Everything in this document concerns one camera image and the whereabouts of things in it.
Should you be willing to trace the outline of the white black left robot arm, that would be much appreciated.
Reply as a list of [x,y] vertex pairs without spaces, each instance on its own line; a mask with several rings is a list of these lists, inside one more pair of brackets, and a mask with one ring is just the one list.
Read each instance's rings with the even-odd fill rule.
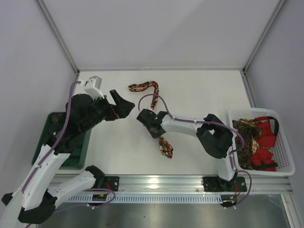
[[15,192],[2,197],[6,206],[0,220],[2,228],[13,228],[17,221],[41,224],[72,196],[103,187],[105,174],[94,165],[56,187],[51,188],[49,184],[75,148],[83,143],[88,131],[102,121],[124,119],[134,109],[135,104],[123,99],[115,90],[110,94],[114,104],[110,104],[106,96],[69,96],[66,112],[47,133],[30,173]]

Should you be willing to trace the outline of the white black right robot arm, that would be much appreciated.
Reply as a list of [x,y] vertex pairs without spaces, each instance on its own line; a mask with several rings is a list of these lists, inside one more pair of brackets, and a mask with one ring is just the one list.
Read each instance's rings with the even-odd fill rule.
[[136,119],[146,127],[152,138],[171,132],[197,138],[204,151],[217,161],[217,181],[221,188],[228,190],[234,187],[237,172],[233,170],[228,155],[233,132],[215,115],[208,114],[203,119],[183,119],[168,111],[155,113],[149,109],[142,109]]

